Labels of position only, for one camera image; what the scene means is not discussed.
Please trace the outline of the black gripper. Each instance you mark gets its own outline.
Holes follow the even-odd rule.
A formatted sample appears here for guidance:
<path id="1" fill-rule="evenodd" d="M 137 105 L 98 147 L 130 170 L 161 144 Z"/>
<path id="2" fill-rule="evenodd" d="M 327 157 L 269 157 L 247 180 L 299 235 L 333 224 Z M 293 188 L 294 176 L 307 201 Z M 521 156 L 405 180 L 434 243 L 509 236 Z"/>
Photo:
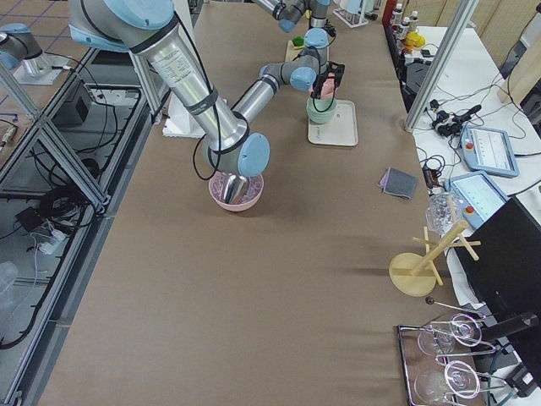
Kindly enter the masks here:
<path id="1" fill-rule="evenodd" d="M 329 61 L 324 72 L 317 75 L 311 89 L 311 97 L 320 100 L 332 98 L 342 82 L 344 73 L 344 64 Z"/>

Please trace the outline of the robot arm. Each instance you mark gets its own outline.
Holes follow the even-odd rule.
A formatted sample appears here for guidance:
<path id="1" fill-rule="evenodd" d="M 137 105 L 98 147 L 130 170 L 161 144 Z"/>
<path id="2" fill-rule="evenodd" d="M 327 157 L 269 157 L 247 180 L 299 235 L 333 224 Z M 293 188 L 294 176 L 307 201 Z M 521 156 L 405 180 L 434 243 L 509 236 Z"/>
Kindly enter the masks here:
<path id="1" fill-rule="evenodd" d="M 310 13 L 309 28 L 323 28 L 331 5 L 330 0 L 254 0 L 254 3 L 270 14 L 286 33 L 291 32 L 307 12 Z"/>
<path id="2" fill-rule="evenodd" d="M 131 52 L 145 59 L 204 130 L 204 159 L 216 171 L 246 178 L 267 167 L 270 143 L 253 133 L 250 121 L 281 86 L 309 92 L 317 100 L 330 97 L 324 84 L 337 88 L 344 65 L 327 57 L 325 29 L 328 1 L 261 1 L 259 5 L 286 32 L 310 15 L 304 48 L 290 62 L 270 63 L 234 107 L 229 107 L 210 82 L 186 21 L 171 1 L 71 1 L 69 29 L 80 44 L 110 52 Z"/>

